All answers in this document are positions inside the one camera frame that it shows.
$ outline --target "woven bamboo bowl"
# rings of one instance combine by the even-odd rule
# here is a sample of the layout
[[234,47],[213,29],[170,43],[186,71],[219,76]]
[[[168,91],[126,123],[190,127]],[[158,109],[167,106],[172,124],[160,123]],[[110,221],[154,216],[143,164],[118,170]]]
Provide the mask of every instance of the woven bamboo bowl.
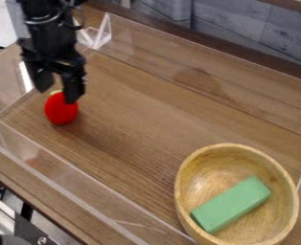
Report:
[[[209,234],[191,219],[191,210],[254,175],[271,190],[270,199]],[[281,244],[299,210],[295,186],[282,166],[261,151],[237,144],[210,145],[186,159],[176,175],[175,205],[188,235],[203,245]]]

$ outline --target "bowl rim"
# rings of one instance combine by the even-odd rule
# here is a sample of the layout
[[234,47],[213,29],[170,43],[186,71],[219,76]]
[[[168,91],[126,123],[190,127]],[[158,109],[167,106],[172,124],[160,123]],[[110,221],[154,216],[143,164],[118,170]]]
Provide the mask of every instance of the bowl rim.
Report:
[[[291,190],[291,198],[293,198],[293,212],[291,212],[291,217],[289,219],[289,223],[286,225],[286,228],[278,232],[278,234],[258,243],[253,243],[251,245],[271,245],[271,244],[279,244],[286,236],[289,235],[290,231],[294,228],[294,225],[297,223],[297,218],[298,218],[298,213],[299,213],[299,197],[298,197],[298,192],[297,192],[297,187],[294,185],[293,179],[287,173],[287,171],[285,170],[285,168],[282,167],[282,165],[277,162],[275,159],[273,159],[266,153],[263,153],[262,151],[257,150],[255,148],[246,146],[246,145],[241,145],[241,144],[234,144],[234,143],[222,143],[222,144],[215,144],[215,145],[209,145],[201,149],[198,149],[184,160],[179,170],[178,170],[178,174],[176,174],[176,178],[175,178],[175,186],[174,186],[174,197],[175,197],[175,207],[178,210],[178,213],[180,212],[180,215],[186,222],[188,223],[188,225],[191,227],[196,226],[194,220],[191,219],[190,214],[186,212],[186,209],[183,207],[183,205],[180,204],[180,202],[178,201],[180,198],[180,177],[182,177],[182,173],[184,171],[186,166],[188,165],[188,163],[191,162],[191,160],[199,155],[203,154],[206,151],[211,150],[213,148],[223,148],[223,147],[235,147],[235,148],[242,148],[245,150],[251,151],[253,153],[261,155],[263,158],[266,158],[270,162],[270,164],[277,168],[277,170],[281,172],[281,174],[285,176],[286,178],[286,182],[287,182],[287,186]],[[201,236],[205,237],[209,241],[214,242],[215,244],[219,245],[237,245],[235,243],[230,243],[227,241],[221,240],[218,237],[215,237],[214,235],[211,235],[209,232],[206,232],[202,228],[199,229],[194,229],[195,233]]]

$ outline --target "green sponge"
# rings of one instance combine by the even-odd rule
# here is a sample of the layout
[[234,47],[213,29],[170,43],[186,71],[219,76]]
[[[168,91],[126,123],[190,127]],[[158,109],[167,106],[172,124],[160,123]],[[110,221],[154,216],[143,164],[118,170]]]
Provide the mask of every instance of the green sponge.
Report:
[[271,191],[254,176],[223,192],[191,212],[198,226],[210,234],[249,213],[270,197]]

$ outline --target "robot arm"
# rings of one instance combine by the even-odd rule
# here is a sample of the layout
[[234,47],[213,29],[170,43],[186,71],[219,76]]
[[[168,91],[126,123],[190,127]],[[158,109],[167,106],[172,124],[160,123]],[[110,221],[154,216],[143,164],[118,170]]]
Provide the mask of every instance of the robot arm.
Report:
[[23,12],[16,17],[16,9],[11,11],[15,30],[19,36],[23,25],[28,36],[21,37],[17,44],[21,47],[21,57],[31,79],[40,92],[53,84],[53,73],[63,81],[63,92],[67,103],[73,103],[84,94],[85,58],[75,50],[76,33],[81,27],[75,25],[72,8],[87,0],[8,0],[8,6],[15,6]]

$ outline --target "red ball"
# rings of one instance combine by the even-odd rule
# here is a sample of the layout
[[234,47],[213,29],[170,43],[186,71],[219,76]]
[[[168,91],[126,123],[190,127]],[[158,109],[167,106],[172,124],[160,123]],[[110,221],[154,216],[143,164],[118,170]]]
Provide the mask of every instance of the red ball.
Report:
[[77,115],[77,102],[65,103],[63,92],[52,95],[45,102],[45,116],[56,124],[68,124],[75,120]]

